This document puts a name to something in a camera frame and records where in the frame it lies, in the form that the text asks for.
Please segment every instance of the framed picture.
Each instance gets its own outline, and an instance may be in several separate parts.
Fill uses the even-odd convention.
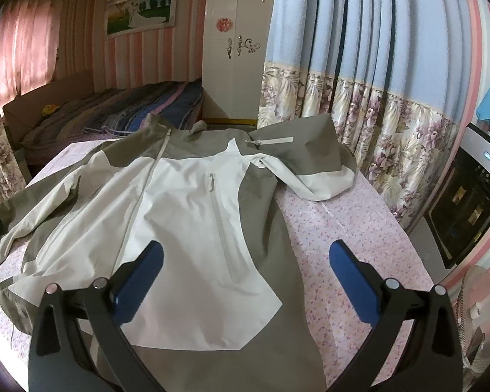
[[[106,38],[174,26],[176,0],[116,0],[106,6]]]

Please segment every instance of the silver bolt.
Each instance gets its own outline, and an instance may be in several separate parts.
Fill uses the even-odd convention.
[[[57,290],[58,290],[58,285],[56,283],[51,283],[45,288],[45,292],[49,293],[50,295],[55,293]]]
[[[396,290],[400,286],[399,282],[396,279],[392,279],[392,278],[385,280],[384,283],[387,285],[389,289],[392,290]]]
[[[99,279],[93,281],[92,286],[95,289],[103,289],[105,286],[107,286],[107,279],[105,277],[100,277]]]
[[[436,287],[434,287],[434,290],[440,296],[443,296],[446,293],[446,289],[440,284],[436,285]]]

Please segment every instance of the white wardrobe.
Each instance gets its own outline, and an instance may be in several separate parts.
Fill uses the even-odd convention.
[[[203,117],[257,120],[274,0],[207,0]]]

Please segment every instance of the gray and white jacket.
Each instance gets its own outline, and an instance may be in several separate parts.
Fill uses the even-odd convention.
[[[168,391],[325,391],[273,196],[281,180],[302,199],[330,199],[355,166],[326,114],[250,134],[156,118],[0,205],[0,264],[34,232],[0,304],[30,333],[47,284],[88,287],[157,240],[163,269],[122,330]],[[101,352],[97,363],[112,376]]]

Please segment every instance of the jacket sleeve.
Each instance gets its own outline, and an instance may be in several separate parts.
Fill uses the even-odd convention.
[[[337,141],[329,114],[294,119],[250,133],[260,152],[281,161],[288,169],[263,162],[302,199],[322,201],[354,183],[356,159]]]
[[[0,204],[0,264],[5,261],[14,239],[23,237],[35,230],[56,209],[54,205],[59,206],[69,199],[72,185],[69,182],[64,184],[63,180],[86,165],[94,154],[110,144],[111,142],[102,143],[81,161],[26,187]],[[44,201],[47,204],[48,200],[51,200],[52,204],[37,208],[39,209],[37,210],[37,217],[31,219],[30,222],[22,222],[27,214],[37,206],[43,206]],[[7,243],[1,243],[6,235],[8,236]]]

